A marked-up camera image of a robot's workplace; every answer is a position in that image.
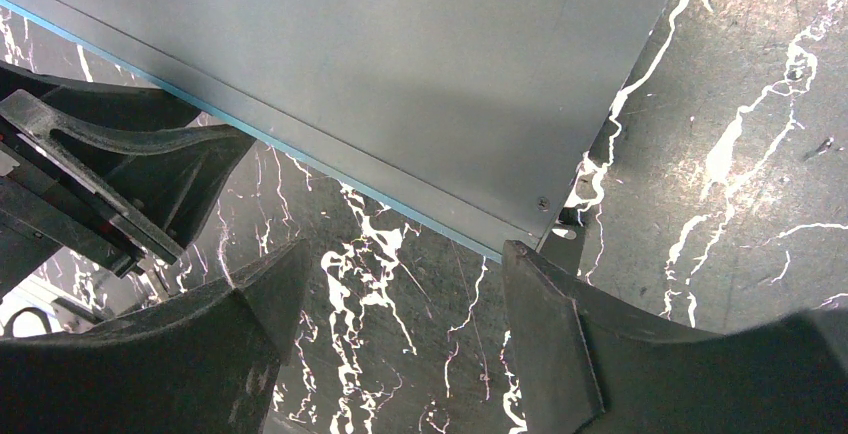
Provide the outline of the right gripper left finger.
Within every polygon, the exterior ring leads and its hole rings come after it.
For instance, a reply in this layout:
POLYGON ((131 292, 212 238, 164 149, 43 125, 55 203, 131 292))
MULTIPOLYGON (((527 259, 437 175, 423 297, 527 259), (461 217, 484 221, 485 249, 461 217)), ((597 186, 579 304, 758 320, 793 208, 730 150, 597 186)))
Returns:
POLYGON ((258 433, 311 273, 298 240, 79 334, 1 343, 5 433, 258 433))

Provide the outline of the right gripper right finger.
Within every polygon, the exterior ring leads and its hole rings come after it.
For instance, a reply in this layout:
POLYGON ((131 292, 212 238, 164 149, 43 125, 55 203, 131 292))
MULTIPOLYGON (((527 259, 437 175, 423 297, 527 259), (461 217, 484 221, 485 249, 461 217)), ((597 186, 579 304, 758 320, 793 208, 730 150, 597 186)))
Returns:
POLYGON ((732 334, 595 288, 519 241, 504 295, 532 433, 843 433, 847 313, 805 310, 732 334))

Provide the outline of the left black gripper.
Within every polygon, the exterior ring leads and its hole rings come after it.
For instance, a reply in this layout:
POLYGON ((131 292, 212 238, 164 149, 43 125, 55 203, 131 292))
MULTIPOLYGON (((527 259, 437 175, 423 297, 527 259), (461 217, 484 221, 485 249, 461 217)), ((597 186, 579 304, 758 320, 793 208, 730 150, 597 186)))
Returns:
POLYGON ((67 247, 117 276, 195 241, 252 136, 160 89, 1 67, 1 294, 67 247))

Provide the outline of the large dark network switch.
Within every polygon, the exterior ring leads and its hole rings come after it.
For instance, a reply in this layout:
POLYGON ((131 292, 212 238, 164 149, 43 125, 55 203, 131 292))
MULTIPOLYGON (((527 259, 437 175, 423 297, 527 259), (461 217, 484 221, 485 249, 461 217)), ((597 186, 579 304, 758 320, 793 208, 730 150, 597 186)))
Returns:
POLYGON ((537 248, 668 0, 1 0, 493 260, 537 248))

